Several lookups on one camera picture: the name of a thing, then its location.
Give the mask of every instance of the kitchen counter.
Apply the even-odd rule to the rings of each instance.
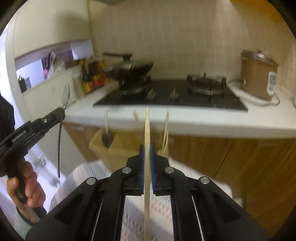
[[[114,129],[143,129],[145,106],[93,106],[118,87],[117,82],[100,88],[66,109],[65,122],[86,126],[104,126],[108,122]],[[228,85],[237,96],[253,98],[237,83]],[[150,124],[163,130],[167,110],[170,110],[169,133],[175,135],[231,137],[231,138],[296,138],[296,108],[291,96],[279,91],[278,106],[257,107],[243,102],[248,112],[183,106],[149,106]]]

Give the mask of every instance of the rice cooker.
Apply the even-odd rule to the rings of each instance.
[[[271,100],[276,87],[278,64],[262,51],[244,50],[241,54],[243,89],[254,96]]]

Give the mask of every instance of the cabinet door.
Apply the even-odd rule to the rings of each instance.
[[[268,159],[263,179],[247,195],[247,212],[272,237],[296,205],[296,140],[285,140]]]
[[[224,161],[232,139],[170,136],[170,156],[213,178]]]
[[[290,140],[236,139],[215,180],[231,186],[234,197],[253,192],[286,155]]]
[[[98,159],[96,154],[89,149],[89,143],[99,130],[99,127],[83,126],[66,122],[63,122],[63,127],[67,130],[69,136],[87,161]]]

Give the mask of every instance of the finger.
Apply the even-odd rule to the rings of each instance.
[[[36,183],[36,188],[33,192],[33,195],[31,198],[28,198],[28,201],[27,201],[27,204],[29,207],[34,208],[36,206],[36,203],[40,197],[41,191],[42,191],[42,188],[40,184]]]
[[[45,202],[45,198],[46,198],[46,195],[45,195],[44,191],[42,190],[41,193],[40,193],[39,199],[38,199],[38,201],[36,203],[36,207],[43,206],[43,204]]]
[[[33,172],[29,178],[26,179],[25,194],[28,198],[33,196],[37,184],[37,174]]]
[[[10,196],[13,203],[15,204],[15,206],[18,207],[19,210],[25,210],[26,208],[24,204],[19,200],[16,194],[16,189],[18,188],[18,186],[19,186],[19,181],[17,177],[9,178],[7,180],[6,189],[7,189],[8,195]]]
[[[24,166],[22,168],[22,172],[23,172],[25,178],[29,178],[34,173],[33,167],[30,162],[26,161],[26,163],[24,164]]]

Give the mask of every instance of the metal spoon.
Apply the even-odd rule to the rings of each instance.
[[[67,107],[69,99],[70,99],[70,85],[66,84],[63,95],[62,95],[62,101],[61,101],[61,108],[63,108],[64,111]],[[61,146],[62,124],[63,124],[63,119],[61,119],[59,122],[59,137],[57,142],[57,177],[58,178],[61,177],[61,172],[59,167],[59,153],[60,153],[60,146]]]

